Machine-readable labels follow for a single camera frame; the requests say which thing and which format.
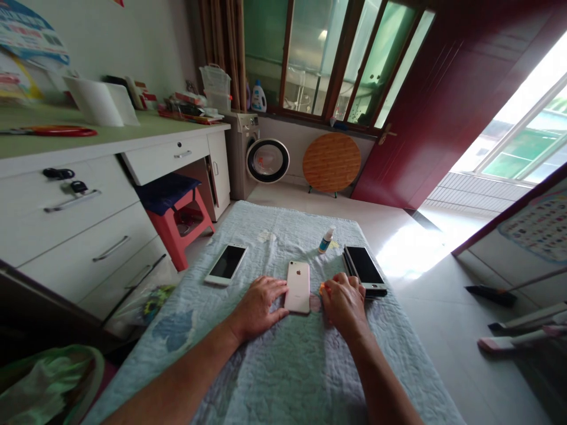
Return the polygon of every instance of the red plastic stool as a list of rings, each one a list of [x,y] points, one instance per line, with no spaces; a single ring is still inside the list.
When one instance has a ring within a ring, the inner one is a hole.
[[[175,210],[179,211],[193,201],[197,202],[203,221],[188,234],[181,236],[177,229],[177,222],[175,221]],[[180,272],[189,267],[189,264],[187,264],[187,258],[185,257],[185,248],[197,239],[197,237],[203,233],[207,227],[210,227],[214,233],[214,227],[198,188],[194,188],[192,191],[187,192],[187,194],[177,201],[173,207],[175,210],[170,208],[164,215],[158,215],[149,210],[146,210],[146,212],[148,213],[149,219],[152,221],[155,229],[158,231],[167,252],[169,252],[175,268],[178,272]]]
[[[207,227],[210,227],[214,233],[213,222],[197,188],[200,184],[201,182],[194,178],[171,173],[144,186],[134,187],[178,272],[189,267],[185,258],[185,248]],[[187,205],[193,201],[197,203],[199,210],[187,208]],[[177,211],[182,208],[203,218],[196,228],[183,236],[179,234],[175,219],[179,216],[176,214]]]

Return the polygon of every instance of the green desk top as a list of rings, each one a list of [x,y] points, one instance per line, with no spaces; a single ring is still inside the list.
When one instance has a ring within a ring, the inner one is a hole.
[[[100,127],[87,124],[83,114],[77,109],[43,104],[26,107],[2,106],[0,107],[0,129],[37,125],[76,125],[94,129],[98,135],[82,138],[0,135],[0,159],[193,130],[203,130],[204,134],[215,131],[215,126],[163,118],[156,111],[137,111],[136,115],[140,121],[139,126]]]

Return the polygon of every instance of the hand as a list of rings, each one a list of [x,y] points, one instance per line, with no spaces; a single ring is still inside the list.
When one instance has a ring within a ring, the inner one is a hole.
[[[288,291],[288,283],[274,277],[260,276],[246,291],[234,311],[226,319],[240,343],[263,334],[289,314],[279,308],[270,313],[272,302]]]
[[[325,313],[345,341],[368,332],[364,312],[366,288],[358,278],[339,273],[325,282],[325,288],[321,291]]]

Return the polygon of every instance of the washing machine door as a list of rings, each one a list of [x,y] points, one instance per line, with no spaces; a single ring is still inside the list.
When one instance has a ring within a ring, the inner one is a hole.
[[[285,176],[288,168],[289,152],[279,140],[256,140],[246,152],[246,169],[257,182],[275,183]]]

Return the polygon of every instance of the phone screen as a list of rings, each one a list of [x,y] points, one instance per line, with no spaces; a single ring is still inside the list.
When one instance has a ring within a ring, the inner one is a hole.
[[[235,246],[228,245],[223,254],[220,256],[217,263],[211,270],[212,276],[225,277],[230,279],[238,266],[238,262],[244,255],[244,248],[238,248]]]
[[[360,283],[384,283],[366,248],[348,247],[348,252],[359,274]]]

